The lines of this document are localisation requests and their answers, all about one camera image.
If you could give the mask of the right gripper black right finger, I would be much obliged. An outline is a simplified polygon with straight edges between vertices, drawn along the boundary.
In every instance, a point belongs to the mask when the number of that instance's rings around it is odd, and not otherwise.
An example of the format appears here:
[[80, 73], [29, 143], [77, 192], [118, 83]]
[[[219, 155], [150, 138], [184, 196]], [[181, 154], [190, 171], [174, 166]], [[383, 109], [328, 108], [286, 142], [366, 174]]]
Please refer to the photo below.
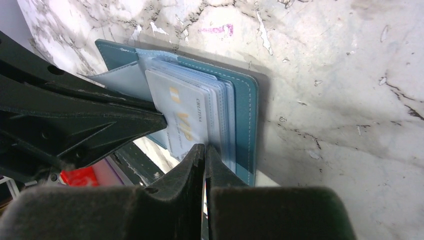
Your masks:
[[339, 196], [327, 187], [251, 187], [211, 145], [205, 150], [212, 240], [354, 240]]

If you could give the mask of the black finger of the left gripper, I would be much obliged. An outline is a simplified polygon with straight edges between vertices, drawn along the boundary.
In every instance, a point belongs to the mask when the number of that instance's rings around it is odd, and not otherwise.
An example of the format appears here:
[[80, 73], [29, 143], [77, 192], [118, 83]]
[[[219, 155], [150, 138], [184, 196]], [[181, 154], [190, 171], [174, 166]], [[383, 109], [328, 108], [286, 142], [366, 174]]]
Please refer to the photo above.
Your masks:
[[101, 87], [56, 67], [3, 32], [0, 33], [0, 74], [18, 83], [26, 83], [68, 97], [148, 111], [156, 110], [150, 101]]
[[106, 89], [96, 94], [0, 78], [0, 155], [8, 160], [82, 168], [166, 125], [154, 108], [129, 105]]

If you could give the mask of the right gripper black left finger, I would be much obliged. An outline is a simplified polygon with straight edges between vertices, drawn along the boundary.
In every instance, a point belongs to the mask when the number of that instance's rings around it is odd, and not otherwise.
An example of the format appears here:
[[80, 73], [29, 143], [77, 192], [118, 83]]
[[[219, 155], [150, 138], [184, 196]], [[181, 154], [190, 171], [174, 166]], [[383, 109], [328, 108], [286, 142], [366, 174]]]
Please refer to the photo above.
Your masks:
[[147, 187], [41, 186], [25, 190], [0, 219], [3, 240], [199, 240], [205, 146], [195, 144]]

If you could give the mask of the white VIP card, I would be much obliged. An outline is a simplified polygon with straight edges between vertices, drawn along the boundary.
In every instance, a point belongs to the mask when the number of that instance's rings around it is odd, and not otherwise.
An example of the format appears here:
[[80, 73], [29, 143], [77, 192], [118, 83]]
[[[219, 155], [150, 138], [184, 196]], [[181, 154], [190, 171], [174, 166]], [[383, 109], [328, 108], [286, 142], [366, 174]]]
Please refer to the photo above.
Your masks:
[[206, 94], [181, 77], [157, 69], [145, 71], [154, 105], [164, 115], [171, 155], [182, 160], [194, 144], [209, 140]]

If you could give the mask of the blue leather card holder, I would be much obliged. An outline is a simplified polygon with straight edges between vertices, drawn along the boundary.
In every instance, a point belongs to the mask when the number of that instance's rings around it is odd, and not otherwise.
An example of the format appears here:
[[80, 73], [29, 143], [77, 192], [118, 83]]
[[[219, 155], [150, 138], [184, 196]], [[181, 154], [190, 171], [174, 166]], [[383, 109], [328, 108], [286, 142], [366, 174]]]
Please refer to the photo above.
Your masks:
[[256, 183], [256, 149], [258, 121], [258, 81], [255, 77], [236, 71], [233, 67], [204, 62], [199, 57], [170, 51], [137, 48], [104, 39], [95, 45], [108, 69], [102, 74], [89, 76], [90, 80], [107, 89], [151, 102], [152, 96], [142, 68], [136, 66], [144, 57], [162, 57], [183, 68], [210, 74], [225, 83], [232, 83], [234, 105], [229, 110], [235, 114], [235, 167], [233, 171], [246, 184]]

